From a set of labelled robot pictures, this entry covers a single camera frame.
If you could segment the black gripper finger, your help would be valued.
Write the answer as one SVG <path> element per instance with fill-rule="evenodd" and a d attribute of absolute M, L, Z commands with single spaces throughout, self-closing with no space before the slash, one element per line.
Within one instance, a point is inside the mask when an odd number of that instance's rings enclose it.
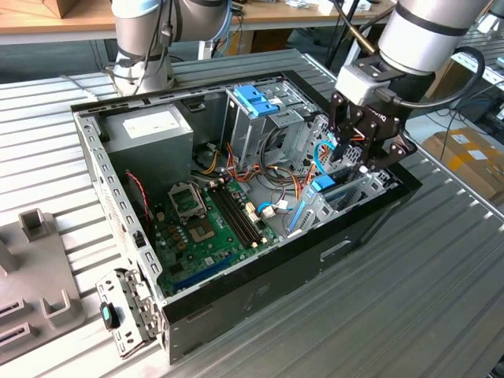
<path fill-rule="evenodd" d="M 335 149 L 332 151 L 330 162 L 339 161 L 350 146 L 359 146 L 364 136 L 354 127 L 363 116 L 358 115 L 358 106 L 352 105 L 344 96 L 335 91 L 331 98 L 329 114 L 329 129 L 334 135 Z"/>
<path fill-rule="evenodd" d="M 397 117 L 385 122 L 366 121 L 359 131 L 364 135 L 359 164 L 371 172 L 386 169 L 417 152 L 416 143 L 405 134 L 404 124 Z"/>

